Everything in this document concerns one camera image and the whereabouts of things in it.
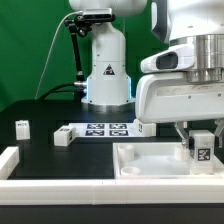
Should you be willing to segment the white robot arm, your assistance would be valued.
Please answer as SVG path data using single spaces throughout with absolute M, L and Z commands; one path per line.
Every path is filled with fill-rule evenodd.
M 80 27 L 92 29 L 92 70 L 84 103 L 120 107 L 129 99 L 125 57 L 130 45 L 111 21 L 133 17 L 140 33 L 133 48 L 142 77 L 136 86 L 139 133 L 154 136 L 159 123 L 173 123 L 185 141 L 188 121 L 214 120 L 211 135 L 224 134 L 224 0 L 68 0 Z

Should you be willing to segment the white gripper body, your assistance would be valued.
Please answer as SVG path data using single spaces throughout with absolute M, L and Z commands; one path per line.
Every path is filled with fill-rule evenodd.
M 145 58 L 136 89 L 136 118 L 144 124 L 223 119 L 224 81 L 189 83 L 186 71 L 194 64 L 192 44 Z

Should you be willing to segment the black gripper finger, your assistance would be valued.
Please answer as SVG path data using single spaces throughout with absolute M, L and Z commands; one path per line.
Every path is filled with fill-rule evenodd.
M 223 137 L 224 137 L 224 119 L 219 119 L 216 121 L 216 130 L 214 132 L 217 137 L 217 144 L 219 148 L 223 147 Z
M 182 139 L 182 145 L 185 148 L 188 148 L 189 147 L 189 136 L 188 136 L 187 132 L 185 131 L 184 123 L 183 122 L 175 122 L 174 127 Z

